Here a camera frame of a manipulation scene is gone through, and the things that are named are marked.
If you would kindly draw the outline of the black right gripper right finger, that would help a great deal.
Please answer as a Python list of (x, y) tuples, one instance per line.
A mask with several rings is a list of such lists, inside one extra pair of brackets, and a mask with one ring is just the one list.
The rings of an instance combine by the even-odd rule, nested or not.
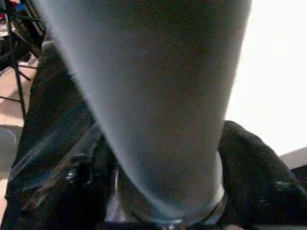
[(218, 151), (228, 197), (221, 223), (306, 225), (306, 190), (258, 136), (225, 121)]

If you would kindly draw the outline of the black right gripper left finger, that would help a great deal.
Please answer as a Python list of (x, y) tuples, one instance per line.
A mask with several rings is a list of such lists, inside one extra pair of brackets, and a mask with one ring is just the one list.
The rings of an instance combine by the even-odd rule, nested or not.
[(23, 230), (102, 229), (115, 165), (102, 134), (85, 134), (21, 209)]

